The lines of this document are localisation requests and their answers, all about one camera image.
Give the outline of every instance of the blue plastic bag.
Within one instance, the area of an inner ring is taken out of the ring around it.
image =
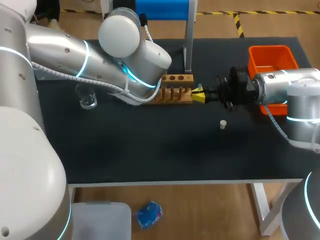
[[[135,213],[138,223],[141,229],[147,229],[148,227],[154,225],[163,215],[161,206],[151,201],[139,211]]]

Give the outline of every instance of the table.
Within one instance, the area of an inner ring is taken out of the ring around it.
[[[172,56],[168,73],[183,73],[181,40],[156,42]],[[195,39],[194,87],[213,86],[231,66],[247,65],[252,45],[287,45],[300,68],[310,67],[296,37]],[[261,233],[269,235],[280,208],[268,214],[262,183],[299,182],[320,167],[317,154],[288,144],[258,106],[232,112],[219,102],[136,107],[99,88],[98,107],[88,111],[79,105],[76,84],[37,83],[47,137],[72,187],[251,183]],[[286,132],[285,117],[275,119]],[[224,130],[220,120],[227,121]]]

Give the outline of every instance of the yellow black tape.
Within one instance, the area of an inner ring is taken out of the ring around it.
[[[60,10],[61,13],[79,13],[79,14],[94,14],[100,15],[102,12],[98,11],[91,11],[91,10],[73,10],[73,9],[62,9]]]
[[[197,15],[233,15],[233,14],[320,14],[320,11],[199,11]]]
[[[61,13],[81,13],[81,14],[94,14],[100,15],[102,12],[91,11],[91,10],[73,10],[73,9],[62,9]],[[198,16],[201,15],[231,15],[233,14],[320,14],[320,11],[199,11],[196,13]]]
[[[234,18],[234,23],[236,25],[236,29],[238,31],[239,38],[244,38],[245,37],[244,30],[242,29],[242,26],[240,24],[239,14],[234,13],[233,18]]]

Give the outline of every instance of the clear glass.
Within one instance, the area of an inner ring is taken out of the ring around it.
[[[97,106],[96,93],[89,85],[79,83],[75,86],[75,92],[83,109],[90,110]]]

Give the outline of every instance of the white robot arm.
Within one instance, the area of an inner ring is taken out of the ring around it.
[[[128,9],[115,10],[101,26],[105,53],[29,24],[36,3],[0,0],[0,239],[70,240],[66,173],[44,133],[33,67],[108,87],[110,94],[138,105],[150,100],[171,58],[143,39],[139,19]]]

